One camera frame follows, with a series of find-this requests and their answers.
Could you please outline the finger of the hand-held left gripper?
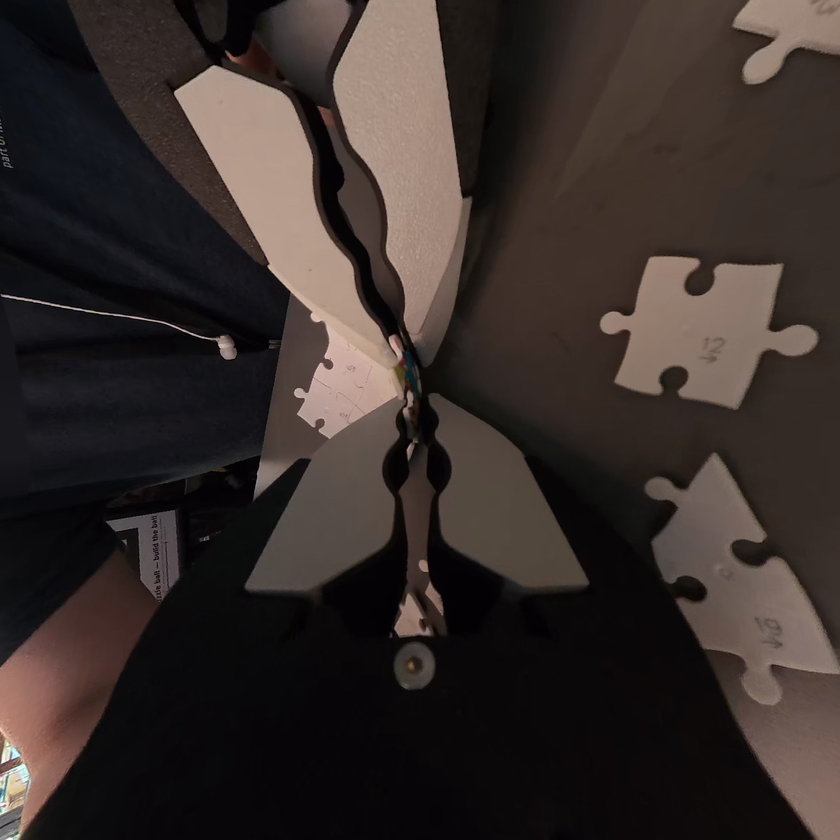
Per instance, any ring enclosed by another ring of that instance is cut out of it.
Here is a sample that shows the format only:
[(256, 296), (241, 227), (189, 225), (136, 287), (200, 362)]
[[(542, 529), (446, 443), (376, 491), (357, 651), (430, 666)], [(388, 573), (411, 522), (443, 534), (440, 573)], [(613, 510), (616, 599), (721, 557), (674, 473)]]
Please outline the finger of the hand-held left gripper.
[(230, 64), (174, 95), (280, 283), (374, 361), (413, 359), (382, 195), (343, 126), (333, 137), (310, 100)]
[(429, 366), (455, 308), (472, 204), (461, 190), (436, 3), (367, 2), (339, 48), (332, 95), (378, 187), (384, 257), (402, 283), (408, 337)]

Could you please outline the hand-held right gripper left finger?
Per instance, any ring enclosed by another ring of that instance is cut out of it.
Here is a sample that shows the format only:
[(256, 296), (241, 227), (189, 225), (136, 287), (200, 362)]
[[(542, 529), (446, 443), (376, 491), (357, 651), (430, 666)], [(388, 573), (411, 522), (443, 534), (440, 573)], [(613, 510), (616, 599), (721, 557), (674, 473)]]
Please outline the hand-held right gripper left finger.
[(410, 474), (404, 399), (353, 421), (310, 458), (245, 590), (314, 595), (363, 572), (383, 574), (400, 599), (407, 584), (401, 490)]

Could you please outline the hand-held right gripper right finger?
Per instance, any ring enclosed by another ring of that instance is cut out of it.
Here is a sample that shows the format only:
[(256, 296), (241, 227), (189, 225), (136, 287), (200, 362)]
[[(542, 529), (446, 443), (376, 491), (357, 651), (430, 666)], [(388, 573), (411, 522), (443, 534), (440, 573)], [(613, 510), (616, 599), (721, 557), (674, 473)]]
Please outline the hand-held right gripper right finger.
[(525, 455), (440, 394), (426, 398), (426, 474), (434, 489), (427, 561), (447, 605), (483, 588), (514, 595), (582, 592), (587, 575)]

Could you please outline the white puzzle piece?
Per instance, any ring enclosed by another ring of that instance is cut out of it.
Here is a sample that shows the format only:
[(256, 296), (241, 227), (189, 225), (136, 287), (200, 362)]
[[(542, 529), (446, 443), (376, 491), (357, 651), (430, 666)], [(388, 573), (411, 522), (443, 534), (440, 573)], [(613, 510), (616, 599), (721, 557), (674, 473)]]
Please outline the white puzzle piece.
[(389, 344), (396, 356), (394, 373), (402, 388), (402, 415), (406, 426), (406, 459), (411, 461), (415, 451), (424, 441), (424, 389), (422, 366), (411, 341), (403, 334), (389, 336)]
[(447, 635), (444, 605), (429, 574), (428, 561), (409, 560), (406, 588), (392, 629), (393, 637)]

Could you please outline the assembled white puzzle section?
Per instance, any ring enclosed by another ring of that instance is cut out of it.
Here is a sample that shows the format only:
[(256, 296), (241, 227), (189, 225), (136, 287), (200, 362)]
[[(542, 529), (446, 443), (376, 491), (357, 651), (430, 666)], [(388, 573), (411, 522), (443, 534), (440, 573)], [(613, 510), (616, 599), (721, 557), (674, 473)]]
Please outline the assembled white puzzle section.
[(297, 388), (297, 415), (326, 438), (331, 438), (402, 393), (396, 373), (370, 359), (325, 325), (329, 339), (323, 360), (309, 388)]

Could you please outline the person's right forearm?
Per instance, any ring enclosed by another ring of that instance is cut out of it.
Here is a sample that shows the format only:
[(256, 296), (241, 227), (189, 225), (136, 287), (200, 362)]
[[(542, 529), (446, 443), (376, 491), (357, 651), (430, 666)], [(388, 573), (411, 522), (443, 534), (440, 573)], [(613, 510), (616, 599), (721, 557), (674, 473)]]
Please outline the person's right forearm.
[(1, 667), (2, 734), (29, 774), (23, 830), (87, 744), (157, 606), (115, 551)]

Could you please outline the scattered loose puzzle pieces group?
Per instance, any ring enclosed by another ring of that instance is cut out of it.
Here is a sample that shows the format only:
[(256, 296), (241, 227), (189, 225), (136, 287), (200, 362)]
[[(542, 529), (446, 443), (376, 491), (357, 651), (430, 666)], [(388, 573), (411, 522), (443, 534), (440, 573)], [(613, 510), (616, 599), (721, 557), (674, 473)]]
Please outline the scattered loose puzzle pieces group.
[[(732, 26), (770, 38), (743, 65), (748, 85), (771, 79), (796, 49), (838, 55), (838, 2), (747, 2)], [(690, 257), (650, 257), (633, 312), (602, 316), (604, 333), (629, 332), (614, 382), (657, 395), (663, 372), (679, 367), (687, 373), (680, 396), (736, 410), (762, 353), (802, 356), (818, 335), (802, 324), (770, 329), (782, 264), (719, 264), (709, 291), (692, 296), (686, 282), (698, 266)], [(709, 456), (687, 488), (657, 476), (644, 490), (676, 505), (652, 540), (660, 573), (668, 583), (691, 577), (705, 587), (699, 602), (680, 610), (703, 648), (742, 659), (750, 698), (768, 706), (781, 701), (775, 665), (838, 674), (835, 649), (790, 566), (774, 556), (752, 566), (733, 552), (735, 542), (761, 543), (767, 535), (719, 455)]]

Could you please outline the white task card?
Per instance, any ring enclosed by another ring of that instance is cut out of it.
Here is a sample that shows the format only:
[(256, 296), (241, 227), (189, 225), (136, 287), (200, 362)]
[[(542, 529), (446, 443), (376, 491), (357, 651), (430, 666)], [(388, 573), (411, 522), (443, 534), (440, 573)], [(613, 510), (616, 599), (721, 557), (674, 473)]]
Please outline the white task card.
[(129, 563), (143, 585), (162, 602), (182, 576), (181, 516), (177, 509), (110, 516)]

